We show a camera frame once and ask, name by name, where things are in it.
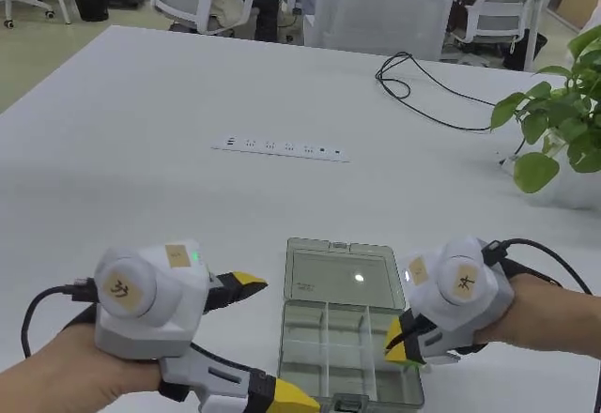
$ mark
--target label sticker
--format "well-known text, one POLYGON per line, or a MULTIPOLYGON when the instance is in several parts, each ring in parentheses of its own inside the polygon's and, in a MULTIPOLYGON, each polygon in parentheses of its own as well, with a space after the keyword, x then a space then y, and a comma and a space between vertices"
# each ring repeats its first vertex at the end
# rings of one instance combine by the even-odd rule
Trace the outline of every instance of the label sticker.
POLYGON ((165 246, 167 258, 169 258, 169 266, 172 268, 189 268, 190 258, 186 246, 181 244, 167 244, 165 246))
POLYGON ((425 263, 421 256, 409 263, 409 272, 411 273, 413 284, 416 286, 419 286, 428 280, 428 273, 425 270, 425 263))
POLYGON ((473 287, 478 279, 478 268, 470 265, 461 265, 457 270, 455 278, 455 289, 453 294, 458 298, 470 300, 473 295, 473 287))
POLYGON ((140 288, 118 271, 109 275, 102 285, 102 291, 116 300, 128 312, 134 312, 142 300, 140 288))

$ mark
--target power strip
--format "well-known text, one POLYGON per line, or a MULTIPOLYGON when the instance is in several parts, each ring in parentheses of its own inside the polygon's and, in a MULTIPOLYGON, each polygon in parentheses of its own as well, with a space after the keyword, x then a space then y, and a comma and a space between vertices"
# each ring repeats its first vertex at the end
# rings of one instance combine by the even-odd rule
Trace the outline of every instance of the power strip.
POLYGON ((276 142, 256 138, 241 138, 234 135, 227 136, 212 148, 219 150, 233 150, 235 152, 263 153, 266 155, 279 155, 282 157, 306 158, 309 160, 348 162, 345 152, 337 147, 297 144, 287 141, 276 142))

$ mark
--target plastic storage box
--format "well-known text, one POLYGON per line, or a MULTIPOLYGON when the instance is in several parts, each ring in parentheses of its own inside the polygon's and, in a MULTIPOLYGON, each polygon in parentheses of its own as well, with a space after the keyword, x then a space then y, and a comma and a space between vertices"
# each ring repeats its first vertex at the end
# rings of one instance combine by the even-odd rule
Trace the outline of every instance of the plastic storage box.
POLYGON ((386 332, 404 308, 392 249, 291 238, 279 376, 322 412, 421 408, 419 370, 384 360, 386 332))

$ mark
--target person's hand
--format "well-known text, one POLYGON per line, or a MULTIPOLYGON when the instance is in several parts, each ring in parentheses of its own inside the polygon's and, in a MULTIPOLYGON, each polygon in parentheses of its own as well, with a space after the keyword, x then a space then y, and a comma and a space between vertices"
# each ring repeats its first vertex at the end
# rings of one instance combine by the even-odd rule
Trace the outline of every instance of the person's hand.
POLYGON ((516 296, 505 315, 475 334, 535 350, 601 356, 601 298, 563 289, 527 274, 511 280, 516 296))
POLYGON ((94 345, 94 327, 76 325, 0 374, 0 404, 3 412, 95 413, 123 394, 156 390, 160 382, 156 362, 105 354, 94 345))

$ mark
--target black cord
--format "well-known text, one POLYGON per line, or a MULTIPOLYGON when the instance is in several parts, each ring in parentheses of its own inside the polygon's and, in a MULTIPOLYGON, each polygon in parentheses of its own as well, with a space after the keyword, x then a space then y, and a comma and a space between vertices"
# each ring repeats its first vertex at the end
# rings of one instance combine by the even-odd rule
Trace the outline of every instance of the black cord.
POLYGON ((62 286, 55 286, 54 288, 48 288, 31 301, 25 312, 25 318, 23 319, 23 325, 21 326, 21 346, 25 358, 31 357, 31 347, 29 346, 29 326, 31 325, 31 319, 34 316, 34 312, 38 307, 39 303, 45 298, 52 294, 66 294, 71 296, 71 300, 74 302, 98 302, 98 290, 94 279, 87 278, 77 280, 75 284, 64 284, 62 286))
POLYGON ((532 241, 531 239, 525 239, 523 237, 515 237, 513 239, 506 239, 501 242, 501 246, 504 249, 507 249, 510 246, 513 246, 514 244, 522 244, 525 246, 534 247, 535 249, 538 249, 539 251, 546 253, 551 258, 553 258, 555 261, 557 261, 560 265, 562 265, 565 270, 567 270, 567 272, 572 276, 572 278, 576 281, 576 283, 578 283, 578 285, 580 286, 580 289, 585 294, 590 294, 590 295, 593 294, 591 292, 591 290, 589 289, 589 287, 586 285, 586 283, 576 273, 576 271, 573 270, 572 267, 570 265, 568 265, 567 262, 563 258, 561 258, 556 252, 552 251, 549 247, 544 246, 543 244, 540 244, 536 241, 532 241))
POLYGON ((430 75, 430 73, 428 73, 427 70, 425 70, 420 63, 418 63, 415 58, 413 57, 412 54, 408 53, 408 52, 399 52, 398 54, 395 54, 394 56, 391 56, 390 58, 388 58, 384 64, 382 65, 381 68, 379 68, 378 72, 376 72, 376 80, 378 80, 378 83, 384 88, 384 90, 386 91, 386 93, 391 96, 393 99, 396 99, 397 101, 399 101, 400 103, 402 103, 403 105, 407 106, 410 110, 412 110, 413 112, 417 113, 418 115, 421 115, 423 117, 426 117, 427 119, 432 120, 433 122, 436 122, 437 124, 443 125, 445 127, 454 129, 454 130, 462 130, 462 131, 472 131, 472 132, 484 132, 484 131, 490 131, 490 127, 485 127, 485 128, 470 128, 470 127, 460 127, 458 125, 455 124, 451 124, 449 122, 445 122, 443 120, 437 119, 432 115, 429 115, 427 113, 424 113, 422 110, 419 110, 418 108, 408 104, 405 99, 407 99, 410 95, 411 95, 411 87, 397 79, 397 78, 385 78, 384 74, 386 74, 386 72, 388 72, 389 70, 395 68, 396 66, 403 64, 404 62, 410 60, 415 66, 417 66, 417 68, 419 70, 421 70, 430 80, 432 80, 435 84, 437 84, 438 86, 442 87, 444 90, 455 94, 456 96, 459 96, 463 99, 469 99, 469 100, 473 100, 473 101, 478 101, 480 103, 483 103, 484 105, 488 105, 488 106, 495 106, 494 103, 491 103, 489 101, 486 100, 482 100, 482 99, 477 99, 475 97, 472 96, 468 96, 466 94, 461 94, 460 92, 454 91, 453 89, 451 89, 450 87, 442 84, 441 82, 439 82, 436 78, 434 78, 432 75, 430 75), (386 85, 386 83, 398 83, 401 84, 403 87, 405 87, 405 89, 407 89, 407 94, 405 94, 404 96, 399 96, 397 94, 395 94, 390 87, 388 87, 386 85))
POLYGON ((52 294, 72 294, 72 292, 72 285, 66 284, 63 286, 55 286, 54 288, 48 288, 45 291, 42 291, 31 301, 27 307, 23 325, 21 326, 21 346, 23 347, 23 353, 25 354, 26 359, 31 357, 31 347, 29 347, 29 325, 31 324, 31 318, 39 303, 52 294))
POLYGON ((400 335, 396 335, 394 338, 392 338, 391 341, 386 345, 386 350, 388 351, 393 349, 393 347, 395 347, 397 344, 403 343, 409 336, 414 335, 418 331, 419 328, 414 324, 413 327, 408 328, 407 330, 401 332, 400 335))

